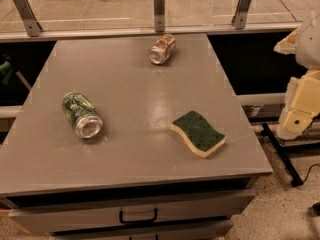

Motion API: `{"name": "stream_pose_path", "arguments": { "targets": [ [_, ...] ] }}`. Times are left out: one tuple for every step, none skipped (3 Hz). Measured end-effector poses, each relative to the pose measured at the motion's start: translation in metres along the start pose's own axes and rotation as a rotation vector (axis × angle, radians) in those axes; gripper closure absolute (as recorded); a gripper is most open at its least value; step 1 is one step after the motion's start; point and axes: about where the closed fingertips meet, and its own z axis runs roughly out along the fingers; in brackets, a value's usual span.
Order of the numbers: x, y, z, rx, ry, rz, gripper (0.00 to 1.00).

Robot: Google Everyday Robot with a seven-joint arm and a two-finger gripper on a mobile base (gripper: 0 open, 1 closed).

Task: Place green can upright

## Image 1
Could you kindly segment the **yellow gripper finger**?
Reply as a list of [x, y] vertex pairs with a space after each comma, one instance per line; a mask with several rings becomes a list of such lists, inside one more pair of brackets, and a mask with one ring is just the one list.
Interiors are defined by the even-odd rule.
[[308, 70], [300, 79], [291, 77], [276, 133], [285, 140], [295, 139], [319, 113], [320, 71]]
[[298, 33], [299, 28], [293, 30], [288, 36], [275, 45], [274, 51], [284, 55], [294, 54], [296, 51]]

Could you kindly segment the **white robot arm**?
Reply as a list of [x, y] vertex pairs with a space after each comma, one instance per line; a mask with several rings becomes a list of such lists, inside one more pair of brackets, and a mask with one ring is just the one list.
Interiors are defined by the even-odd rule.
[[274, 50], [284, 55], [294, 54], [296, 62], [307, 69], [301, 78], [290, 78], [279, 117], [276, 133], [290, 140], [301, 135], [320, 114], [320, 11], [313, 11]]

